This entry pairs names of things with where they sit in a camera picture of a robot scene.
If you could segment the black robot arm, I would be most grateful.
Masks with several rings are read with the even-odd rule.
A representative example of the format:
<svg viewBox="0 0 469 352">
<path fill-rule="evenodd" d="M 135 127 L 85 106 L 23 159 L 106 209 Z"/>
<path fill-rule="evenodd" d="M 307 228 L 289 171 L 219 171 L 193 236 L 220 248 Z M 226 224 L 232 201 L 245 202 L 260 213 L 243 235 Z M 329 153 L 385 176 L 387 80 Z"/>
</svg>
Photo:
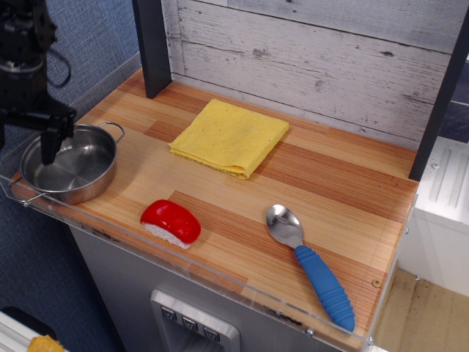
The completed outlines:
<svg viewBox="0 0 469 352">
<path fill-rule="evenodd" d="M 52 98 L 48 86 L 62 88 L 71 78 L 69 61 L 52 49 L 57 25 L 45 1 L 1 2 L 1 146 L 5 126 L 41 132 L 42 163 L 52 164 L 62 142 L 73 137 L 76 110 Z M 48 77 L 47 55 L 67 67 L 61 82 Z"/>
</svg>

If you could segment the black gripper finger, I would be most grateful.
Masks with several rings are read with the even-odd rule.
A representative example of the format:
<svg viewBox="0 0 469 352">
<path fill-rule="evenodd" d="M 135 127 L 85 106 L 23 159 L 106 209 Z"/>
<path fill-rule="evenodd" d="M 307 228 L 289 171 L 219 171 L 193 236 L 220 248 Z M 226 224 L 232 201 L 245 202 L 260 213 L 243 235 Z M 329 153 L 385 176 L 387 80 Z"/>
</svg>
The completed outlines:
<svg viewBox="0 0 469 352">
<path fill-rule="evenodd" d="M 40 136 L 41 158 L 44 165 L 52 164 L 56 154 L 67 138 L 67 131 L 60 128 L 46 128 Z"/>
<path fill-rule="evenodd" d="M 0 149 L 3 149 L 5 146 L 5 125 L 4 123 L 0 124 Z"/>
</svg>

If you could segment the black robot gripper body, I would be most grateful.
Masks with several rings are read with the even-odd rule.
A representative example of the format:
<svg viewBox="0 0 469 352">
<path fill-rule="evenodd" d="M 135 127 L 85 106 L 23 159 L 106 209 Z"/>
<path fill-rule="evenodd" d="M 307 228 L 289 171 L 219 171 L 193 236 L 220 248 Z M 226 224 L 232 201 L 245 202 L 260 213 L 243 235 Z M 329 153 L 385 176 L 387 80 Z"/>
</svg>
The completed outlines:
<svg viewBox="0 0 469 352">
<path fill-rule="evenodd" d="M 45 71 L 1 71 L 1 124 L 57 133 L 74 133 L 76 110 L 48 93 Z"/>
</svg>

